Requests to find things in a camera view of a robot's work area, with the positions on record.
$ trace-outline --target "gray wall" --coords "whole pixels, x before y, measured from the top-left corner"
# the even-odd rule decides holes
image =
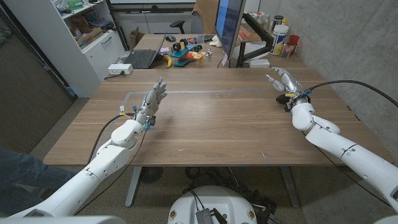
[[[260,11],[287,18],[290,33],[300,36],[296,52],[326,81],[358,80],[398,100],[397,6],[388,0],[261,0]],[[398,164],[398,109],[363,86],[332,87]]]

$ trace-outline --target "banana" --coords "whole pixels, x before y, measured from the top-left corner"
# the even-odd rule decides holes
[[[173,60],[170,56],[168,55],[163,55],[163,59],[167,61],[167,67],[170,68],[173,65]]]

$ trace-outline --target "jeans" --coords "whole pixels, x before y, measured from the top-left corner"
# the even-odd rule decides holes
[[[57,190],[75,174],[0,147],[0,212],[13,215],[43,201],[16,184]]]

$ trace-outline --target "wooden table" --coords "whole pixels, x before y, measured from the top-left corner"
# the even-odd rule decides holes
[[[158,38],[146,35],[136,48],[158,45]],[[298,207],[287,166],[330,166],[331,162],[293,127],[290,113],[275,101],[280,92],[274,90],[265,75],[276,78],[276,72],[270,68],[217,69],[222,54],[221,49],[214,49],[203,66],[191,62],[185,68],[134,70],[131,75],[104,81],[44,162],[52,166],[85,166],[99,131],[118,114],[119,106],[124,105],[131,112],[132,106],[139,105],[162,77],[168,83],[169,95],[160,104],[156,124],[147,132],[132,161],[135,168],[126,206],[132,205],[142,166],[280,166],[290,201]],[[272,66],[286,68],[304,88],[324,82],[296,55],[268,57]],[[165,68],[165,63],[155,67]],[[342,136],[393,162],[330,86],[317,88],[311,99],[316,115],[337,124]],[[125,118],[119,118],[111,124],[98,147],[124,122]],[[338,158],[329,157],[342,165]]]
[[[175,37],[176,41],[180,41],[182,38],[190,38],[190,37],[196,37],[196,34],[177,34],[173,35]],[[142,39],[139,41],[139,43],[136,46],[136,50],[156,50],[157,46],[160,44],[160,42],[163,39],[163,35],[160,34],[146,34],[142,37]],[[164,40],[162,47],[169,47],[171,54],[171,48],[173,46],[174,42],[169,42]],[[188,63],[184,68],[217,68],[217,65],[223,59],[224,57],[224,52],[222,47],[216,47],[216,46],[210,46],[209,42],[203,44],[203,52],[207,52],[207,49],[211,48],[211,51],[213,52],[213,55],[211,57],[205,57],[203,65],[199,65],[197,61],[193,61]],[[268,59],[270,61],[270,64],[273,67],[281,67],[281,68],[306,68],[305,64],[301,61],[301,59],[297,56],[297,54],[293,54],[289,59],[287,60],[286,58],[282,58],[281,56],[275,56],[275,55],[267,55],[264,58]],[[152,65],[152,68],[161,68],[161,69],[166,69],[167,62],[165,60],[157,61],[154,62]],[[219,68],[229,68],[229,62],[223,66],[220,64]]]

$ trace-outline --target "white robotic arm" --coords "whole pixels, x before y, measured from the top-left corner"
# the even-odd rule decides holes
[[[135,136],[141,135],[151,124],[154,125],[154,114],[167,95],[165,87],[166,83],[162,83],[162,78],[159,78],[142,99],[137,113],[113,131],[111,139],[99,147],[96,157],[83,170],[47,200],[9,218],[64,217],[75,214],[105,178],[127,163],[131,151],[137,146]]]
[[[269,75],[267,79],[275,89],[286,91],[285,102],[292,112],[293,126],[308,133],[306,139],[341,159],[355,173],[382,193],[398,212],[398,167],[349,139],[339,135],[337,125],[313,115],[315,110],[308,102],[301,84],[286,70],[273,68],[282,77],[282,83]]]

